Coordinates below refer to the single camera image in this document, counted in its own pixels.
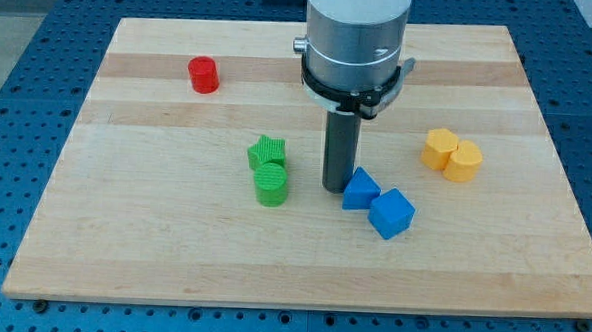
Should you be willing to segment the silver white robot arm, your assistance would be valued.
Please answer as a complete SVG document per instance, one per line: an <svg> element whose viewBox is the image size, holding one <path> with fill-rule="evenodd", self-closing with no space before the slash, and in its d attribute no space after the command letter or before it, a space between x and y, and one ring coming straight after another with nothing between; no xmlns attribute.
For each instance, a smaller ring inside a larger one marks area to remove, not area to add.
<svg viewBox="0 0 592 332"><path fill-rule="evenodd" d="M303 87L332 114L372 119L399 95L413 58L400 61L412 0L307 0Z"/></svg>

